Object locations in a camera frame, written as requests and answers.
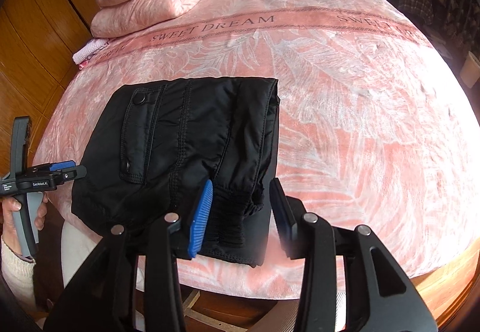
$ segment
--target wooden bed frame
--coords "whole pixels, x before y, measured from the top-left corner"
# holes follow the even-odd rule
[[[93,0],[0,0],[0,5],[0,173],[4,174],[14,117],[32,117],[32,159],[76,74],[71,55],[90,38],[89,23],[98,7]],[[463,332],[480,322],[479,250],[480,239],[444,267],[412,279],[441,330]]]

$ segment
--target plaid fabric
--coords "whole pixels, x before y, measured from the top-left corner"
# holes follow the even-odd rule
[[[431,0],[400,0],[398,10],[421,17],[426,25],[434,21],[434,9]]]

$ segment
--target silver bolt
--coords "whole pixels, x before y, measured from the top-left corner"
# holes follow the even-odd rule
[[[113,235],[119,236],[124,232],[125,228],[122,225],[115,225],[110,230]]]
[[[165,221],[168,223],[177,222],[180,219],[180,216],[177,213],[167,213],[165,214]]]
[[[305,213],[303,214],[303,220],[308,223],[315,223],[318,221],[318,215],[315,213]]]
[[[364,236],[368,236],[371,233],[371,229],[367,225],[359,225],[358,232]]]

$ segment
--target black jacket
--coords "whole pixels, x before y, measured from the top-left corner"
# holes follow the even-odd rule
[[[277,80],[191,78],[124,85],[107,103],[74,182],[72,212],[105,235],[214,199],[201,254],[262,264],[278,148]]]

